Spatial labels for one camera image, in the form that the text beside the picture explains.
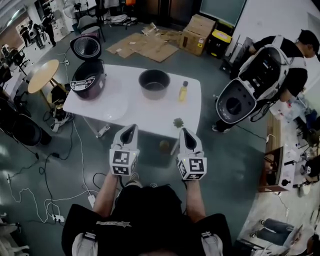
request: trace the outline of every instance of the white table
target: white table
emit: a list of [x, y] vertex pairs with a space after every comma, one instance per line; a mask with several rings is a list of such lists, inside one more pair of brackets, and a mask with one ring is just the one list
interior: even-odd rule
[[[201, 86], [198, 80], [171, 74], [170, 85], [166, 95], [159, 100], [146, 98], [138, 82], [144, 68], [104, 65], [107, 74], [102, 93], [94, 100], [81, 100], [71, 91], [64, 103], [66, 112], [81, 115], [107, 123], [121, 126], [137, 124], [140, 130], [170, 138], [179, 138], [180, 129], [174, 126], [174, 119], [181, 118], [183, 127], [197, 132], [201, 112]], [[179, 91], [183, 82], [187, 81], [187, 96], [184, 102], [179, 102]], [[116, 98], [119, 94], [123, 103]], [[127, 105], [125, 114], [119, 119], [110, 119], [112, 108], [123, 108]], [[97, 137], [99, 132], [92, 129]]]

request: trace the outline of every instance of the black inner pot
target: black inner pot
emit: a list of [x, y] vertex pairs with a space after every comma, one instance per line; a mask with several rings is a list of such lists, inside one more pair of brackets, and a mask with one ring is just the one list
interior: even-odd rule
[[170, 77], [161, 70], [150, 69], [141, 73], [139, 84], [148, 91], [162, 91], [169, 86]]
[[104, 67], [100, 60], [86, 61], [81, 64], [73, 75], [72, 81], [82, 81], [103, 73]]

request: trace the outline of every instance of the shoe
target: shoe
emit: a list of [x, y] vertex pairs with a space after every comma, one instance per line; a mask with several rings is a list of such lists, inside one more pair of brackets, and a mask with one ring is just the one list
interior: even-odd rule
[[138, 182], [139, 174], [137, 172], [133, 172], [130, 176], [129, 182]]
[[211, 128], [212, 128], [212, 131], [214, 131], [214, 132], [216, 132], [216, 133], [222, 133], [222, 134], [226, 134], [227, 132], [230, 131], [230, 129], [225, 129], [223, 132], [218, 131], [217, 126], [216, 126], [215, 124], [212, 125]]
[[158, 187], [158, 184], [157, 184], [157, 183], [151, 183], [151, 184], [149, 185], [149, 187], [155, 189], [155, 188]]

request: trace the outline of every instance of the box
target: box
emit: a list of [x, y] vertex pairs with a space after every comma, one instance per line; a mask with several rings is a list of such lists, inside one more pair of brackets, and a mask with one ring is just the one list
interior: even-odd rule
[[215, 21], [206, 17], [198, 14], [194, 15], [182, 32], [179, 47], [200, 56], [204, 51], [208, 36], [211, 34], [215, 23]]

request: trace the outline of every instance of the rice cooker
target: rice cooker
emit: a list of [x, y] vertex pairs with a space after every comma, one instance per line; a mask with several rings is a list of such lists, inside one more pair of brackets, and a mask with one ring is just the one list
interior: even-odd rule
[[70, 42], [73, 53], [83, 60], [75, 71], [71, 89], [81, 100], [93, 100], [100, 95], [106, 83], [105, 64], [101, 45], [96, 33], [82, 34]]

